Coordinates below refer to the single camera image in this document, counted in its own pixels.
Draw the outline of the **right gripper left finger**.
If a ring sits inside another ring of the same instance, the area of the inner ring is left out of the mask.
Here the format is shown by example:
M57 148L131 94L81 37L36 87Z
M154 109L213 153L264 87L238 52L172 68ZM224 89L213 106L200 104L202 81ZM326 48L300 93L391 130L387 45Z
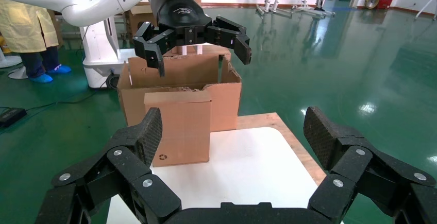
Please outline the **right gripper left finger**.
M158 108L119 129L101 151L57 173L36 223L90 223L100 206L119 196L140 223L164 223L181 210L180 198L151 164L162 138Z

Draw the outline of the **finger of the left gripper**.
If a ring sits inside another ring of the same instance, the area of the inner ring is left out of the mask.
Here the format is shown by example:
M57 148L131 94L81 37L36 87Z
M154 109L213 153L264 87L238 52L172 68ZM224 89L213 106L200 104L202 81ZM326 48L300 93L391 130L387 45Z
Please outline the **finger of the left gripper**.
M165 76L163 55L175 47L175 30L161 31L150 22L140 22L133 35L135 55L146 60L147 67L158 70Z
M205 42L232 49L244 65L251 62L250 38L246 28L236 22L217 16L206 27Z

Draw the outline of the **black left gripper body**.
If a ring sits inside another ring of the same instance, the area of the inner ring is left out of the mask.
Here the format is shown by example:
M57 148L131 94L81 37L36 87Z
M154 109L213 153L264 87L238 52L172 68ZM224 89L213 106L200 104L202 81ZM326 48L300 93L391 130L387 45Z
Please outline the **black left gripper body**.
M205 15L195 0L151 0L151 8L160 33L165 35L169 46L203 44L207 42L207 28L212 18Z

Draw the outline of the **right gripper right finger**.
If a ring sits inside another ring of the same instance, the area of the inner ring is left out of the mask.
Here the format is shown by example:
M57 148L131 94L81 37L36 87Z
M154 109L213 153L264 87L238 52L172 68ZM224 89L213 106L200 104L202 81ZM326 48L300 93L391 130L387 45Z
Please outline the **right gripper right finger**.
M357 195L369 198L392 223L436 223L436 179L373 146L358 130L332 122L309 107L304 136L323 170L324 180L308 208L340 223Z

